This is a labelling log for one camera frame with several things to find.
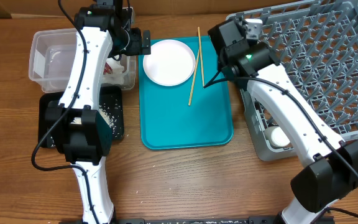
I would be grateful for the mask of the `white napkin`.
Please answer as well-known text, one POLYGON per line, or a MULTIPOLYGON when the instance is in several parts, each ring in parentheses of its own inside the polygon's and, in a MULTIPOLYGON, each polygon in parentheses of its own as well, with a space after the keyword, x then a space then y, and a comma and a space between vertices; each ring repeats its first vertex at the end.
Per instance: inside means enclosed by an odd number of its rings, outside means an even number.
POLYGON ((103 82, 112 85, 124 84, 124 66, 113 58, 107 58, 106 63, 112 68, 111 74, 103 74, 103 82))

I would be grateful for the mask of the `pink round plate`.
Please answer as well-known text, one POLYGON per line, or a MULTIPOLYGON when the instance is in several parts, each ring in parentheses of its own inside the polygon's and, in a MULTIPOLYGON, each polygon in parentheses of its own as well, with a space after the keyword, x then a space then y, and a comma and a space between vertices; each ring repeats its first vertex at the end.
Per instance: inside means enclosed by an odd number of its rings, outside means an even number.
POLYGON ((151 46, 151 54, 142 62, 147 77, 162 86, 186 82, 195 71, 196 58, 188 45, 173 39, 161 40, 151 46))

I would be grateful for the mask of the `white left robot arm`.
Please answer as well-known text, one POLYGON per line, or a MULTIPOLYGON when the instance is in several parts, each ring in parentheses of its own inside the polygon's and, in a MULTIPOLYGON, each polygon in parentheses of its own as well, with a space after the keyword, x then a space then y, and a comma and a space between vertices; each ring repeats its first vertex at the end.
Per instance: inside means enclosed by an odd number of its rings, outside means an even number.
POLYGON ((150 31, 131 26, 133 8, 122 1, 95 1, 82 7, 70 22, 76 29, 76 53, 68 85, 55 106, 45 110, 47 132, 73 169, 83 204, 82 223, 114 223, 108 192, 106 157, 112 129, 99 112, 102 76, 108 58, 151 53, 150 31))

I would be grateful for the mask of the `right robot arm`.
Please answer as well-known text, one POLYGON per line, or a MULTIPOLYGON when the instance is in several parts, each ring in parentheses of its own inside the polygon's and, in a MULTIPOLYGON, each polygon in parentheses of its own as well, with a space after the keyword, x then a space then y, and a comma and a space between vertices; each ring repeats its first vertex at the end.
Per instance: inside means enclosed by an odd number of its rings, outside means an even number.
POLYGON ((276 52, 259 42, 260 20, 230 19, 208 31, 223 81, 268 110, 294 147, 303 170, 290 182, 294 199, 274 223, 317 223, 358 188, 358 142, 345 143, 294 87, 276 52))

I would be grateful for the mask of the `cream plastic cup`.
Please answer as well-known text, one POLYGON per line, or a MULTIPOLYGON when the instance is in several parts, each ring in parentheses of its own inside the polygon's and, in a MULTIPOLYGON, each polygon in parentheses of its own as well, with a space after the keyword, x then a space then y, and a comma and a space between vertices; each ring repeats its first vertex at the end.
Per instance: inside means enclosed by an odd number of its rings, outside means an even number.
POLYGON ((290 144, 287 135, 279 126, 268 127, 265 131, 265 138, 274 148, 284 148, 290 144))

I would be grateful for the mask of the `red snack wrapper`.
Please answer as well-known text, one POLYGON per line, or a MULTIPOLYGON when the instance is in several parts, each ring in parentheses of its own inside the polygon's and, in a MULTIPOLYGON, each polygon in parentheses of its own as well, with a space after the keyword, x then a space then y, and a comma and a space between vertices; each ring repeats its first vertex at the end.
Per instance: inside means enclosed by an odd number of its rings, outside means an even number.
POLYGON ((104 72, 103 72, 103 73, 104 73, 105 75, 112 73, 112 68, 111 68, 107 63, 105 63, 104 72))

